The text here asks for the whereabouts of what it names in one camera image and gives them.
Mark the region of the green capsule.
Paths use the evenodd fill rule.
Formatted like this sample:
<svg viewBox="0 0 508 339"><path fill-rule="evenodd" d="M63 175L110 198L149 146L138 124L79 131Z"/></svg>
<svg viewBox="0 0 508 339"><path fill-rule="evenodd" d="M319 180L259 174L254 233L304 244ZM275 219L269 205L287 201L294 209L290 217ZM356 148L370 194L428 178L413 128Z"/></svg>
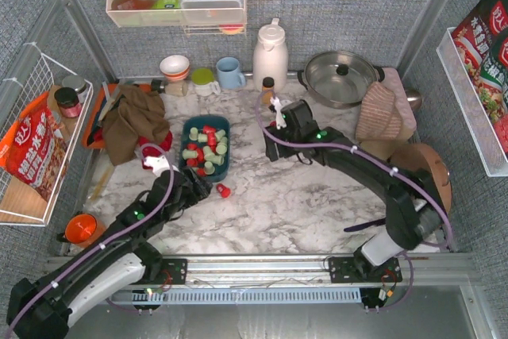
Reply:
<svg viewBox="0 0 508 339"><path fill-rule="evenodd" d="M210 158L210 162L218 166L223 165L225 158L223 156L214 155Z"/></svg>
<svg viewBox="0 0 508 339"><path fill-rule="evenodd" d="M198 152L196 150L184 149L184 150L182 150L182 158L184 160L197 159Z"/></svg>

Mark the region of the red cloth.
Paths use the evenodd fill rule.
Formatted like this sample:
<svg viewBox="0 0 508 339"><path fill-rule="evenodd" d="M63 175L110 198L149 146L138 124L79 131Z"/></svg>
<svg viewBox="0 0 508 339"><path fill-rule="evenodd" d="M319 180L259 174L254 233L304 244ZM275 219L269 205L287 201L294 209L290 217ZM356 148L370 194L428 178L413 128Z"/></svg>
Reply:
<svg viewBox="0 0 508 339"><path fill-rule="evenodd" d="M139 159L147 156L161 156L163 152L168 152L171 148L173 135L171 131L167 132L166 137L161 143L150 141L147 137L139 137L134 153Z"/></svg>

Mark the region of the pink striped towel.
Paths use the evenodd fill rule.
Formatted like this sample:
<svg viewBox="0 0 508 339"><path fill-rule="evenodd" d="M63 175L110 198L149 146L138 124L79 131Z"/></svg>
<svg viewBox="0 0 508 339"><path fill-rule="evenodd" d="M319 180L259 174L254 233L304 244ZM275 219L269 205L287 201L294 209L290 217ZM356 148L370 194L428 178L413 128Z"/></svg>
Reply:
<svg viewBox="0 0 508 339"><path fill-rule="evenodd" d="M374 82L367 90L356 127L358 141L393 141L402 128L396 108L395 93L382 83Z"/></svg>

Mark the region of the brown cloth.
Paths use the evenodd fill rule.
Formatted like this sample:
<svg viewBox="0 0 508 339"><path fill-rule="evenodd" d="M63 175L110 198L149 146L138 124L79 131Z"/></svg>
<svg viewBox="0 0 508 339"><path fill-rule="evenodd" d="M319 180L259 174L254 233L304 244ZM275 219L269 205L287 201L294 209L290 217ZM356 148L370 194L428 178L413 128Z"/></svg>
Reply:
<svg viewBox="0 0 508 339"><path fill-rule="evenodd" d="M102 138L114 166L129 162L140 137L160 144L170 131L162 98L134 85L120 85L117 105L102 120Z"/></svg>

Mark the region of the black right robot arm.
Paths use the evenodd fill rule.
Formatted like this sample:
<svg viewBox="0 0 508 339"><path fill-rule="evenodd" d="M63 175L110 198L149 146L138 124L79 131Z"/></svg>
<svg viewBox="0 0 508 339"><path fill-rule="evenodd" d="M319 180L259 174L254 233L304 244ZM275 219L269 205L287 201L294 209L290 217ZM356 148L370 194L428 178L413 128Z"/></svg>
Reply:
<svg viewBox="0 0 508 339"><path fill-rule="evenodd" d="M429 171L390 165L366 153L340 131L319 128L304 100L283 105L278 98L272 98L271 108L275 124L263 130L269 160L303 156L345 173L383 200L383 229L354 254L362 272L418 247L441 226L448 232L452 230Z"/></svg>

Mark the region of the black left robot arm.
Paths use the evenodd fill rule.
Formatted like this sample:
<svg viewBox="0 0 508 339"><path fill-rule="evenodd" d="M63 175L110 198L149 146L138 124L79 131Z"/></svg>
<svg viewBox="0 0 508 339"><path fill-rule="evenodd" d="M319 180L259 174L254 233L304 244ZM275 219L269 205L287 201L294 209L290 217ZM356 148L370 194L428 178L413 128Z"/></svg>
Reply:
<svg viewBox="0 0 508 339"><path fill-rule="evenodd" d="M164 171L81 253L37 281L24 278L13 286L6 335L63 338L106 297L132 283L157 279L164 259L149 239L178 212L207 198L211 189L190 168Z"/></svg>

